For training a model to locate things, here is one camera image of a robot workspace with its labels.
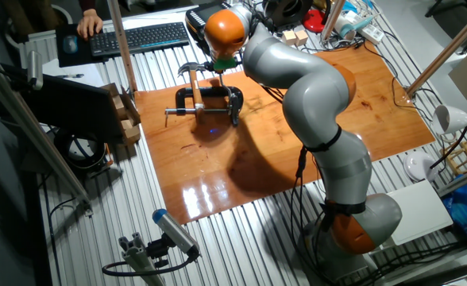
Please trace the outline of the person's bare hand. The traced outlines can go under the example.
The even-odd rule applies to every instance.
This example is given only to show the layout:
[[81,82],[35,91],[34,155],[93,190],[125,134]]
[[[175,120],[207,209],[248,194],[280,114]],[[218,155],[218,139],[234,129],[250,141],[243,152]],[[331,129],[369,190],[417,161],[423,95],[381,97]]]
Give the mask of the person's bare hand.
[[95,9],[89,9],[83,12],[83,17],[77,26],[77,33],[82,39],[88,41],[95,34],[100,33],[102,27],[103,21],[98,16],[97,11]]

